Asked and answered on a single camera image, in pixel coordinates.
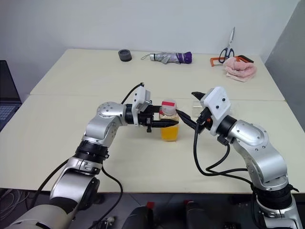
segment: orange object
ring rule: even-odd
[[[235,56],[236,60],[237,61],[243,61],[245,63],[248,63],[249,61],[247,61],[246,59],[244,59],[243,57],[240,57],[240,56]],[[211,66],[214,67],[215,65],[222,65],[222,63],[219,63],[219,64],[214,64],[214,61],[218,61],[218,60],[224,60],[224,57],[213,57],[210,59],[210,62],[211,62]]]

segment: table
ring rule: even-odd
[[[121,101],[115,94],[99,96],[31,95],[0,133],[0,186],[37,189],[46,176],[78,146],[87,123],[99,104]],[[152,97],[154,104],[161,99]],[[176,99],[179,109],[190,114],[193,99]],[[271,142],[287,162],[290,183],[305,192],[302,173],[305,134],[285,101],[232,100],[232,116],[263,126]],[[163,142],[158,129],[122,126],[104,162],[125,192],[250,193],[248,184],[227,177],[204,177],[193,160],[193,130],[181,123],[177,142]],[[198,159],[207,167],[220,159],[226,148],[207,131],[199,136]],[[232,148],[217,170],[245,167]],[[44,190],[50,190],[57,173]],[[249,177],[246,172],[238,175]],[[98,175],[99,192],[116,192],[115,182]]]
[[[46,73],[31,94],[97,95],[123,98],[134,85],[145,87],[159,98],[193,98],[191,92],[207,92],[223,86],[230,99],[283,101],[280,90],[259,56],[249,56],[257,67],[249,82],[225,76],[222,66],[211,67],[217,55],[194,54],[192,64],[162,64],[141,57],[150,52],[132,52],[130,62],[122,62],[117,51],[69,49]]]

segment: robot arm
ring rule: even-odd
[[[192,93],[200,100],[204,110],[197,122],[210,133],[222,135],[233,144],[243,157],[252,180],[256,201],[263,212],[263,227],[302,229],[294,197],[290,194],[287,166],[283,157],[270,144],[265,129],[258,125],[236,120],[229,116],[231,103],[222,87],[211,89],[207,94]],[[191,128],[196,123],[183,112],[177,111]]]
[[[65,229],[79,210],[89,208],[100,181],[95,177],[102,162],[109,157],[110,147],[118,128],[134,124],[152,127],[176,125],[174,120],[153,119],[160,106],[151,104],[150,92],[138,87],[133,104],[107,102],[101,104],[96,116],[88,123],[81,143],[51,190],[50,202],[38,205],[14,221],[8,229]]]

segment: clear plastic container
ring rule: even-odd
[[[167,99],[162,102],[162,106],[159,111],[159,118],[161,119],[172,119],[179,121],[179,116],[176,112],[177,103],[175,100]],[[179,131],[179,124],[161,128],[161,138],[167,142],[173,142],[177,140]]]

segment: floor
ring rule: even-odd
[[[70,229],[86,229],[92,222],[101,217],[116,201],[118,194],[104,194],[104,202],[100,205],[93,205],[86,211],[80,211],[72,222]],[[224,222],[238,222],[242,229],[256,229],[252,223],[250,204],[248,202],[238,204],[234,201],[236,197],[249,198],[249,195],[229,194],[173,194],[173,193],[142,193],[123,194],[118,206],[108,215],[115,217],[112,229],[122,228],[124,221],[131,211],[138,206],[146,205],[148,201],[154,202],[154,217],[157,229],[184,229],[184,201],[194,200],[207,211],[213,221],[213,228],[222,229]],[[47,203],[49,196],[40,195],[38,204]],[[305,217],[305,194],[296,197],[299,212],[302,218]],[[7,206],[10,200],[4,199],[0,209]],[[25,204],[20,203],[16,209],[0,221],[0,228],[5,228],[26,211]]]

